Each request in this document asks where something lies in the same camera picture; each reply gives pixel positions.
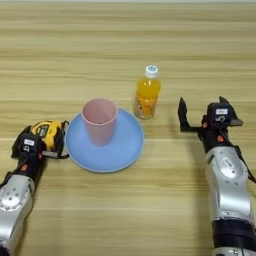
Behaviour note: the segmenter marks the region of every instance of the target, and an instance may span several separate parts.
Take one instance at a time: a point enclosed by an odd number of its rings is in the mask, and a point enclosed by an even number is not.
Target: plastic bottle
[[[147,66],[145,76],[137,82],[134,115],[141,119],[154,116],[157,98],[161,89],[159,71],[156,66]]]

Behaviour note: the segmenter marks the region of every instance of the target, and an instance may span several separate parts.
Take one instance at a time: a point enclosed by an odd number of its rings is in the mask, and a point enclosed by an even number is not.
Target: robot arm
[[[241,126],[229,102],[208,106],[200,127],[191,127],[187,108],[179,104],[181,131],[196,132],[206,152],[206,177],[213,227],[212,256],[256,256],[256,233],[247,189],[248,174],[240,149],[228,139],[228,126]]]
[[[0,256],[14,255],[46,158],[68,158],[62,155],[66,124],[67,121],[39,122],[17,137],[12,157],[19,159],[18,166],[7,173],[0,185]]]

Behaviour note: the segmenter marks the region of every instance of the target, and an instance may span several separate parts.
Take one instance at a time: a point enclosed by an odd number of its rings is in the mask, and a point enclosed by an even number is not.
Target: white cap
[[[157,78],[159,75],[159,70],[157,66],[150,65],[146,67],[145,76],[147,78]]]

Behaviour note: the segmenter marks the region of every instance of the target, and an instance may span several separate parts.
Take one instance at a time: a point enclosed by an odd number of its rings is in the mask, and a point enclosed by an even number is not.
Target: yellow label
[[[141,119],[149,119],[154,116],[157,98],[145,99],[136,94],[134,114]]]

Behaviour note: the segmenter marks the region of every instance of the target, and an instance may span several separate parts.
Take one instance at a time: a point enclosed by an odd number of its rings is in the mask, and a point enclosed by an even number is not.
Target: wood grain
[[[94,97],[131,112],[151,63],[163,81],[132,167],[98,175],[49,161],[18,255],[210,255],[204,152],[179,132],[177,105],[184,96],[198,124],[209,102],[229,98],[245,122],[230,136],[254,171],[255,32],[256,4],[0,3],[1,177],[26,125],[71,120]]]

